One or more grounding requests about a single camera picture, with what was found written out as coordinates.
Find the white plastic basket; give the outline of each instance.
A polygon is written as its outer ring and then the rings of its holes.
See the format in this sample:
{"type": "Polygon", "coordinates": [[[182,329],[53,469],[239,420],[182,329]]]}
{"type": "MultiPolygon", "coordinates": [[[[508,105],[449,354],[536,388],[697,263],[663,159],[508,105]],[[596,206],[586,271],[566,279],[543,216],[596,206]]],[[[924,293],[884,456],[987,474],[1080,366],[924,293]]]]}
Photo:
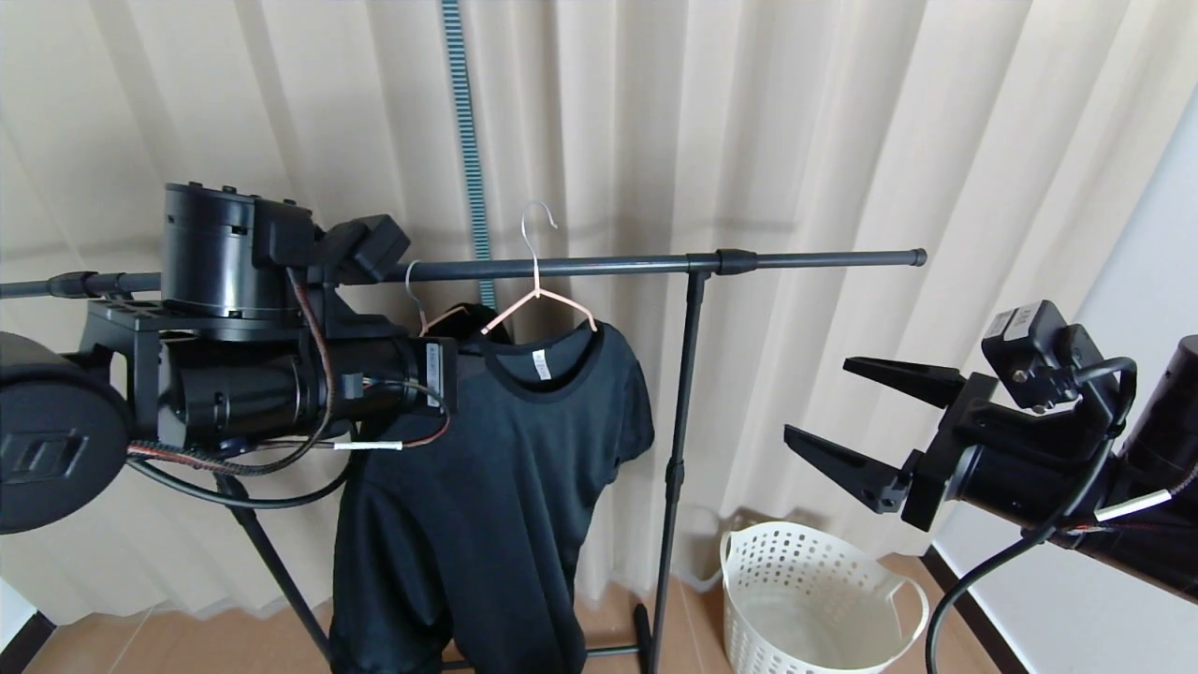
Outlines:
{"type": "Polygon", "coordinates": [[[882,672],[927,626],[927,595],[853,546],[789,522],[730,532],[720,542],[724,648],[737,674],[882,672]],[[919,594],[903,634],[894,595],[919,594]]]}

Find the curtain fold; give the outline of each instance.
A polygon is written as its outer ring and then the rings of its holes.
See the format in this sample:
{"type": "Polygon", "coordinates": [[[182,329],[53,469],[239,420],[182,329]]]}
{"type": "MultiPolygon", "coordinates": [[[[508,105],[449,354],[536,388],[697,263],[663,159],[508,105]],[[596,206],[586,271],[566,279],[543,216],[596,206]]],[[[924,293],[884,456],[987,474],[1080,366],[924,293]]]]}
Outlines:
{"type": "MultiPolygon", "coordinates": [[[[927,535],[793,456],[793,424],[898,464],[934,411],[840,370],[872,356],[984,369],[1000,309],[1081,305],[1198,83],[1185,0],[531,2],[464,0],[492,254],[890,249],[922,268],[758,271],[703,305],[676,571],[718,524],[795,518],[873,554],[927,535]]],[[[331,225],[392,213],[409,259],[467,259],[470,210],[438,4],[0,5],[0,277],[158,268],[162,184],[295,198],[331,225]]],[[[652,587],[682,339],[682,277],[546,285],[628,335],[658,429],[595,510],[579,593],[652,587]]],[[[527,280],[497,283],[501,304],[527,280]]],[[[435,310],[472,283],[417,287],[435,310]]],[[[361,310],[411,321],[397,286],[361,310]]],[[[4,329],[72,351],[80,302],[0,305],[4,329]]],[[[534,305],[521,341],[577,316],[534,305]]],[[[309,491],[343,457],[249,484],[309,491]]],[[[176,472],[192,480],[186,469],[176,472]]],[[[337,499],[264,512],[305,597],[331,594],[337,499]]],[[[232,517],[126,472],[92,505],[0,540],[0,573],[59,624],[167,602],[276,606],[232,517]]]]}

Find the white wall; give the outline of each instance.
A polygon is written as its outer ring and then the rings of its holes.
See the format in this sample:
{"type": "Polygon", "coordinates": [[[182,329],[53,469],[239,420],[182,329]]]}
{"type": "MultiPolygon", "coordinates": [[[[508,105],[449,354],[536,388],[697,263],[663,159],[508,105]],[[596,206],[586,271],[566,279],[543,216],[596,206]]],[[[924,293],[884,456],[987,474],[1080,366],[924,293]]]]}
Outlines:
{"type": "Polygon", "coordinates": [[[8,645],[37,609],[0,578],[0,649],[8,645]]]}
{"type": "MultiPolygon", "coordinates": [[[[1178,340],[1198,333],[1196,251],[1198,95],[1076,316],[1105,356],[1137,360],[1133,423],[1178,340]]],[[[1017,535],[1016,527],[962,506],[936,547],[960,576],[1017,535]]],[[[1053,546],[1016,559],[974,595],[1034,672],[1193,672],[1198,662],[1198,606],[1053,546]]]]}

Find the vertical rack pole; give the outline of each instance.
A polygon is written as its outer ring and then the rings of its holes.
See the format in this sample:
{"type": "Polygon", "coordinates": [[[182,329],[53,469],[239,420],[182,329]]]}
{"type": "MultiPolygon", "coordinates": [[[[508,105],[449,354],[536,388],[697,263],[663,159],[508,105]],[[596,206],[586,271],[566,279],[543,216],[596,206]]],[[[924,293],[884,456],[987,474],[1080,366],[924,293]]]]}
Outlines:
{"type": "Polygon", "coordinates": [[[653,632],[648,657],[642,662],[646,674],[657,674],[661,658],[661,636],[666,626],[666,591],[670,588],[670,560],[673,553],[674,526],[678,521],[678,499],[685,479],[683,448],[686,443],[686,417],[690,413],[690,387],[695,376],[695,351],[698,346],[698,311],[703,305],[703,290],[710,272],[686,273],[686,322],[682,333],[682,365],[678,369],[678,402],[674,408],[673,445],[666,464],[666,512],[661,533],[661,558],[658,563],[657,606],[653,607],[653,632]]]}
{"type": "MultiPolygon", "coordinates": [[[[222,494],[236,499],[249,497],[244,485],[232,475],[223,475],[220,473],[214,475],[217,479],[217,490],[222,494]]],[[[328,634],[320,626],[316,614],[308,607],[308,602],[304,601],[300,588],[296,587],[295,579],[288,572],[286,565],[283,564],[283,559],[279,558],[279,553],[274,549],[274,546],[271,545],[270,536],[266,535],[266,530],[262,529],[262,524],[258,521],[258,514],[254,512],[254,509],[234,506],[229,506],[229,512],[237,520],[237,524],[241,524],[241,528],[246,530],[246,535],[249,536],[249,542],[254,545],[258,557],[262,558],[262,564],[266,565],[267,571],[271,572],[274,582],[283,590],[283,596],[286,597],[288,603],[295,609],[300,623],[303,624],[304,630],[308,631],[308,636],[311,637],[313,643],[320,649],[320,654],[325,656],[325,661],[332,662],[333,646],[328,640],[328,634]]]]}

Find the neckline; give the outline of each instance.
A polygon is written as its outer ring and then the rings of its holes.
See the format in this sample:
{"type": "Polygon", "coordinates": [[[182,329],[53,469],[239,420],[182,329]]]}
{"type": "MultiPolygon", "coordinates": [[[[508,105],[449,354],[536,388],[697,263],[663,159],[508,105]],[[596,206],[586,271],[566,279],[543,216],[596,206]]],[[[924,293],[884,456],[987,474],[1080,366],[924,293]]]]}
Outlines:
{"type": "Polygon", "coordinates": [[[527,345],[496,345],[485,336],[476,333],[473,342],[478,346],[479,352],[483,356],[483,363],[486,365],[488,372],[500,383],[504,389],[510,391],[513,395],[524,399],[533,403],[549,403],[553,401],[559,401],[565,396],[569,396],[575,389],[582,385],[582,383],[591,375],[591,371],[595,368],[595,362],[599,360],[599,353],[603,347],[604,334],[606,333],[606,323],[601,321],[595,321],[599,329],[592,330],[591,324],[587,321],[582,321],[574,329],[558,334],[555,336],[549,336],[546,340],[540,340],[538,342],[530,342],[527,345]],[[531,357],[533,352],[545,350],[549,351],[553,346],[569,340],[579,332],[586,330],[591,333],[591,339],[587,341],[586,347],[582,350],[582,356],[579,362],[571,369],[574,370],[573,377],[567,378],[553,378],[550,381],[563,381],[561,387],[538,391],[530,389],[525,383],[516,379],[508,369],[503,368],[500,363],[500,357],[531,357]]]}

